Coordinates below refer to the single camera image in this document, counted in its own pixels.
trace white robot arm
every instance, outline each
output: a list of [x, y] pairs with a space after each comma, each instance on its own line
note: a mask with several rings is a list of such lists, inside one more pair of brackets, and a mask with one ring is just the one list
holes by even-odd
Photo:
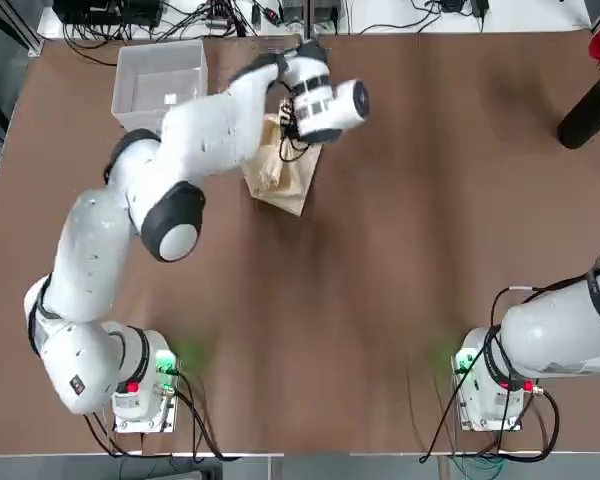
[[105, 170], [106, 186], [83, 193], [71, 209], [51, 275], [24, 300], [31, 346], [71, 412], [97, 411], [113, 396], [119, 419], [159, 428], [154, 420], [164, 419], [165, 399], [153, 387], [166, 341], [154, 331], [96, 320], [111, 308], [134, 235], [162, 262], [193, 250], [205, 204], [199, 186], [255, 157], [265, 97], [277, 81], [291, 88], [299, 138], [307, 143], [333, 141], [369, 114], [361, 82], [334, 92], [326, 52], [316, 42], [263, 55], [225, 91], [167, 113], [162, 138], [147, 130], [125, 135]]
[[531, 380], [600, 374], [600, 257], [586, 274], [538, 293], [511, 307], [501, 326], [469, 332], [455, 355], [464, 374], [484, 348], [459, 391], [463, 429], [498, 431], [505, 409], [505, 427], [517, 428]]

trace paper bag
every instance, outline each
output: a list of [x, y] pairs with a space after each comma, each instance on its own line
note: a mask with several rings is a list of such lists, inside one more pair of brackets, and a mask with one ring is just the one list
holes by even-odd
[[275, 205], [300, 216], [311, 186], [311, 179], [322, 145], [312, 145], [295, 162], [286, 163], [280, 158], [300, 155], [293, 146], [304, 149], [305, 144], [287, 139], [280, 151], [280, 122], [277, 115], [265, 115], [260, 148], [256, 157], [242, 165], [242, 173], [253, 198]]

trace white container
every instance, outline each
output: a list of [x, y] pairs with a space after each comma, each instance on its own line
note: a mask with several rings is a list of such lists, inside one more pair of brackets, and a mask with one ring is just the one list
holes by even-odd
[[128, 131], [147, 128], [159, 134], [170, 108], [206, 94], [202, 40], [120, 49], [111, 113]]

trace black cable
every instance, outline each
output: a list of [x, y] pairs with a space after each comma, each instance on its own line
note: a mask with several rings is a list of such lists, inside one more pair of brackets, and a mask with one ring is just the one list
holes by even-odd
[[174, 7], [173, 5], [171, 5], [169, 2], [164, 2], [161, 1], [160, 2], [161, 5], [164, 5], [172, 10], [175, 10], [176, 12], [182, 14], [182, 15], [191, 15], [192, 12], [183, 12], [182, 10], [180, 10], [179, 8]]
[[[284, 158], [282, 156], [282, 147], [284, 146], [284, 141], [288, 140], [289, 143], [291, 144], [291, 148], [296, 151], [296, 152], [300, 152], [300, 155], [296, 155], [295, 157], [292, 158]], [[297, 160], [300, 160], [300, 158], [302, 158], [302, 156], [307, 153], [307, 150], [309, 150], [310, 145], [305, 146], [304, 148], [297, 148], [294, 144], [293, 144], [293, 140], [291, 140], [289, 137], [283, 136], [280, 139], [280, 145], [278, 147], [278, 156], [280, 157], [280, 160], [282, 160], [284, 163], [293, 163]]]
[[434, 21], [437, 20], [439, 18], [439, 16], [440, 16], [440, 12], [439, 11], [436, 11], [436, 12], [433, 11], [433, 6], [430, 9], [426, 10], [426, 12], [427, 12], [427, 14], [423, 18], [421, 18], [420, 20], [418, 20], [417, 22], [414, 22], [414, 23], [408, 23], [408, 24], [405, 24], [405, 25], [392, 25], [392, 24], [389, 24], [389, 23], [376, 23], [376, 24], [373, 24], [373, 25], [369, 25], [366, 28], [363, 28], [356, 35], [362, 35], [362, 34], [364, 34], [365, 32], [367, 32], [368, 30], [370, 30], [372, 28], [395, 28], [395, 29], [403, 29], [403, 28], [417, 27], [418, 25], [421, 25], [427, 18], [429, 18], [429, 15], [431, 15], [432, 13], [436, 13], [438, 15], [438, 17], [436, 17], [434, 19]]
[[69, 38], [69, 36], [67, 35], [67, 25], [63, 24], [62, 26], [62, 34], [64, 36], [65, 41], [67, 42], [67, 45], [69, 46], [69, 48], [71, 50], [73, 50], [76, 54], [78, 54], [79, 56], [81, 56], [82, 58], [85, 58], [86, 60], [90, 60], [94, 63], [97, 63], [99, 65], [104, 65], [106, 67], [117, 67], [117, 63], [109, 63], [109, 62], [104, 62], [102, 60], [98, 60], [97, 58], [93, 58], [89, 55], [87, 55], [86, 53], [83, 53], [79, 50], [80, 45], [76, 44], [73, 39]]
[[500, 453], [498, 454], [499, 458], [518, 463], [537, 463], [547, 458], [551, 454], [551, 452], [553, 452], [553, 449], [555, 448], [556, 443], [558, 441], [558, 435], [560, 434], [560, 409], [558, 408], [558, 404], [556, 403], [555, 399], [548, 391], [545, 390], [542, 396], [549, 401], [551, 409], [553, 410], [554, 418], [553, 432], [551, 433], [551, 438], [549, 439], [549, 443], [547, 444], [547, 446], [542, 449], [540, 454], [535, 455], [533, 457], [523, 457], [518, 455]]
[[440, 17], [442, 17], [442, 13], [438, 12], [438, 16], [436, 18], [434, 18], [433, 20], [431, 20], [429, 23], [423, 25], [422, 27], [420, 27], [420, 29], [418, 30], [417, 33], [422, 33], [424, 32], [424, 29], [427, 28], [429, 25], [434, 24], [435, 22], [437, 22], [438, 20], [440, 20]]
[[[189, 383], [189, 379], [185, 377], [182, 373], [178, 372], [178, 377], [182, 379], [185, 386], [187, 387], [187, 393], [189, 393], [189, 398], [191, 399], [191, 405], [195, 406], [193, 401], [193, 389], [191, 388], [191, 384]], [[196, 462], [196, 457], [198, 453], [198, 448], [196, 445], [196, 422], [192, 422], [193, 424], [193, 436], [192, 436], [192, 445], [191, 445], [191, 458], [193, 458], [194, 463]]]
[[213, 455], [221, 462], [234, 462], [236, 460], [239, 460], [240, 457], [225, 457], [222, 454], [222, 452], [218, 448], [218, 445], [216, 444], [216, 442], [211, 438], [211, 435], [209, 435], [209, 432], [207, 431], [205, 422], [200, 417], [200, 414], [193, 406], [193, 403], [180, 390], [178, 390], [177, 388], [174, 390], [175, 390], [176, 397], [178, 399], [180, 399], [191, 411], [191, 414], [193, 415], [193, 420], [198, 423], [198, 426], [200, 427], [202, 436], [204, 437], [205, 442], [207, 442], [207, 445], [209, 447], [209, 450], [211, 450], [211, 453], [213, 453]]
[[418, 458], [418, 462], [420, 462], [421, 464], [424, 464], [427, 460], [429, 460], [429, 457], [431, 457], [431, 454], [433, 452], [433, 447], [435, 446], [436, 441], [438, 440], [438, 436], [440, 435], [440, 431], [442, 430], [444, 421], [447, 418], [447, 415], [449, 414], [449, 410], [451, 410], [451, 405], [453, 405], [453, 401], [458, 396], [458, 392], [460, 391], [460, 388], [462, 387], [462, 384], [464, 383], [464, 381], [469, 376], [471, 369], [473, 368], [473, 366], [477, 363], [477, 361], [482, 356], [484, 349], [485, 349], [485, 345], [483, 345], [482, 348], [480, 348], [480, 350], [476, 354], [475, 358], [473, 359], [473, 361], [467, 368], [467, 371], [462, 375], [462, 378], [456, 385], [456, 388], [453, 390], [453, 393], [451, 394], [451, 398], [447, 402], [447, 406], [445, 407], [444, 413], [442, 414], [442, 418], [440, 419], [440, 423], [438, 423], [438, 428], [436, 428], [436, 433], [433, 434], [433, 440], [431, 440], [431, 444], [429, 445], [429, 449], [427, 450], [427, 453], [425, 453], [423, 456]]
[[347, 35], [351, 35], [351, 15], [349, 13], [349, 0], [342, 0], [344, 8], [347, 10]]
[[498, 446], [496, 447], [496, 455], [500, 453], [502, 446], [502, 437], [504, 436], [504, 422], [509, 412], [509, 398], [511, 397], [511, 374], [509, 374], [509, 383], [507, 383], [507, 399], [504, 402], [504, 412], [502, 413], [502, 422], [500, 423], [500, 432], [498, 434]]

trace brown tabletop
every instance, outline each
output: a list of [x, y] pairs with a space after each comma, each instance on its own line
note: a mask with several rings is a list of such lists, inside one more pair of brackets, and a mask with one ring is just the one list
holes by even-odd
[[[109, 318], [159, 330], [202, 376], [225, 451], [422, 451], [450, 355], [488, 323], [494, 294], [582, 273], [600, 253], [600, 134], [577, 151], [554, 138], [598, 78], [588, 40], [324, 40], [333, 78], [362, 78], [372, 113], [324, 148], [303, 217], [252, 200], [239, 171], [209, 178], [194, 254], [159, 264], [135, 242]], [[205, 42], [211, 89], [263, 41]], [[123, 134], [114, 75], [48, 42], [16, 108], [0, 168], [0, 454], [98, 451], [30, 351], [22, 299]], [[544, 384], [558, 449], [600, 451], [600, 378]], [[184, 409], [178, 423], [152, 448], [189, 451]], [[540, 448], [535, 415], [524, 425], [505, 448]], [[449, 449], [443, 432], [436, 451]]]

